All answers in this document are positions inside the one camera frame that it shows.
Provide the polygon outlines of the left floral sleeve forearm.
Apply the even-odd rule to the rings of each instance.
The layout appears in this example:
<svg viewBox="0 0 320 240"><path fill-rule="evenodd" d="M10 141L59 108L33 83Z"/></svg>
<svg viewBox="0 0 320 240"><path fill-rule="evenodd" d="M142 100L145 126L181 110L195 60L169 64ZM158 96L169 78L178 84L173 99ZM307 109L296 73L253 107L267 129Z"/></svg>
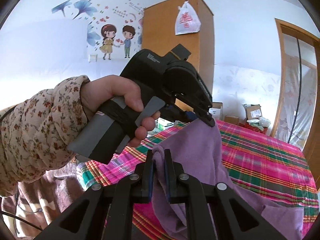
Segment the left floral sleeve forearm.
<svg viewBox="0 0 320 240"><path fill-rule="evenodd" d="M85 75L71 77L1 111L1 197L14 195L19 182L32 183L74 157L67 146L88 123L80 100L87 83Z"/></svg>

